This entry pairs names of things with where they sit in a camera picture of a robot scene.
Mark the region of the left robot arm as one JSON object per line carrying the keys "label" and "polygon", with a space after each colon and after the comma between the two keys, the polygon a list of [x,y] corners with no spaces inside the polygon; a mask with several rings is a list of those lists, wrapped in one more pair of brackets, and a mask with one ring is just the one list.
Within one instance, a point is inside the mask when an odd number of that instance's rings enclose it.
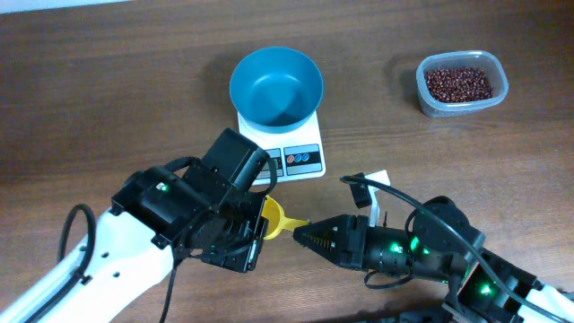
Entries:
{"label": "left robot arm", "polygon": [[252,271],[267,222],[266,192],[252,190],[270,155],[232,129],[201,157],[139,170],[95,216],[73,249],[1,315],[4,322],[107,322],[152,286],[173,283],[189,258],[238,273]]}

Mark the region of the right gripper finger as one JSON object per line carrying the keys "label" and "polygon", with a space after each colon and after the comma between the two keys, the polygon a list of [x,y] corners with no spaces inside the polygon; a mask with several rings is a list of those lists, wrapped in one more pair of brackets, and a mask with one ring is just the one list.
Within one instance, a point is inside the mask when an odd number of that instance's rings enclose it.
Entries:
{"label": "right gripper finger", "polygon": [[328,262],[338,266],[340,260],[340,239],[334,234],[294,233],[293,239],[303,248],[309,249]]}
{"label": "right gripper finger", "polygon": [[298,227],[293,232],[294,238],[333,238],[346,225],[346,215],[341,214],[316,223]]}

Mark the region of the yellow measuring scoop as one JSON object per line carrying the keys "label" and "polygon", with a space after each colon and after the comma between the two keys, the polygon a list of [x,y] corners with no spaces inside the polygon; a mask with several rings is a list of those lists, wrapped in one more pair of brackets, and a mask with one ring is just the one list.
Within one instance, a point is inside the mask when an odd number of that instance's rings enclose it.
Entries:
{"label": "yellow measuring scoop", "polygon": [[261,215],[268,221],[265,240],[276,238],[282,231],[294,231],[309,224],[309,221],[287,217],[283,207],[270,196],[265,198]]}

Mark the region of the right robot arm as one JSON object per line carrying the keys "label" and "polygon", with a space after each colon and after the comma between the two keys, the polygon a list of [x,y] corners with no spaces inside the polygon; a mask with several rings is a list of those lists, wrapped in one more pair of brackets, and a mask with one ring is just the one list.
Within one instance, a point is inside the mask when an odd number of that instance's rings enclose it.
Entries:
{"label": "right robot arm", "polygon": [[387,275],[392,289],[414,279],[446,284],[449,318],[468,322],[571,322],[567,296],[483,245],[452,200],[414,202],[404,229],[342,214],[299,227],[293,238],[336,266]]}

